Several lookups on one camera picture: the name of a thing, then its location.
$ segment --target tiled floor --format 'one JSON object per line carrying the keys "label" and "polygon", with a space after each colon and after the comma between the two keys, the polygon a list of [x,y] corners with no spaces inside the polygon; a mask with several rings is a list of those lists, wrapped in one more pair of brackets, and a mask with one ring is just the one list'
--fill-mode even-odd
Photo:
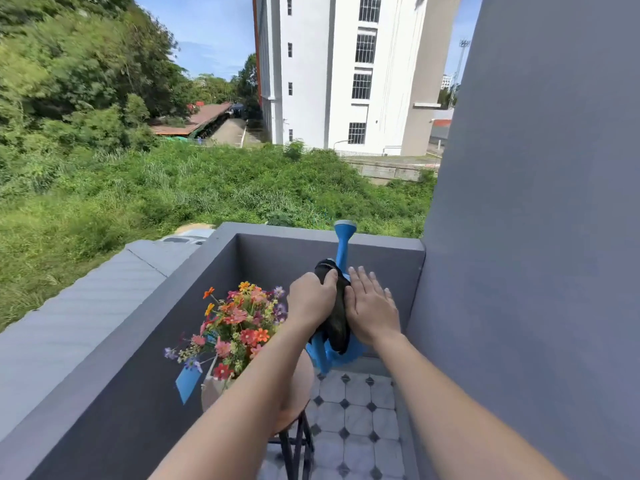
{"label": "tiled floor", "polygon": [[[391,379],[331,371],[316,377],[311,398],[307,418],[316,446],[312,480],[404,478]],[[258,478],[287,478],[279,445],[269,445]]]}

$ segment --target flower bouquet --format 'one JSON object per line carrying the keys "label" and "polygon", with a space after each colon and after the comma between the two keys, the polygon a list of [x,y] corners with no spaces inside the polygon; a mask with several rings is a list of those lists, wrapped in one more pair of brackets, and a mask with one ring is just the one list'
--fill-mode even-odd
{"label": "flower bouquet", "polygon": [[164,356],[183,363],[183,372],[195,372],[196,380],[202,366],[212,361],[205,380],[212,378],[218,394],[222,394],[277,332],[287,318],[287,309],[278,302],[284,295],[280,286],[265,292],[243,282],[237,291],[227,293],[225,301],[215,298],[213,292],[210,288],[204,293],[204,299],[212,301],[199,333],[182,339],[177,347],[165,348]]}

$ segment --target blue sky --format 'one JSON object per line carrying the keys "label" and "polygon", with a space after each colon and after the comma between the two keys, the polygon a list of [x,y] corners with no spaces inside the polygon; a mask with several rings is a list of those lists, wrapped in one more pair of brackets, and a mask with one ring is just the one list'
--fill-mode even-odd
{"label": "blue sky", "polygon": [[[177,62],[192,76],[230,79],[255,52],[252,0],[135,0],[173,32]],[[462,38],[471,38],[482,0],[461,0],[445,73],[458,66]]]}

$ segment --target window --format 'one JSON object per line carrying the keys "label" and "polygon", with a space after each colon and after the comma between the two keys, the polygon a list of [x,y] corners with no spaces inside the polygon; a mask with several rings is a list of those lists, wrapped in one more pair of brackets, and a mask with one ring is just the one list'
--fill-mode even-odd
{"label": "window", "polygon": [[360,21],[378,23],[380,0],[360,0]]}
{"label": "window", "polygon": [[349,144],[364,144],[366,132],[366,123],[349,123]]}
{"label": "window", "polygon": [[376,55],[376,35],[358,34],[356,42],[356,62],[372,64]]}
{"label": "window", "polygon": [[371,95],[371,74],[353,75],[352,99],[369,99]]}

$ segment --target beige wall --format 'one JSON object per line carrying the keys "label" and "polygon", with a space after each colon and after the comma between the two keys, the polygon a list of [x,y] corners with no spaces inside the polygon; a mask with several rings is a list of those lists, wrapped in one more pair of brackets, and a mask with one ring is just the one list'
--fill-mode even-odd
{"label": "beige wall", "polygon": [[431,134],[433,110],[414,103],[436,103],[447,62],[453,21],[460,0],[426,0],[427,8],[415,65],[409,113],[404,127],[402,155],[424,155]]}

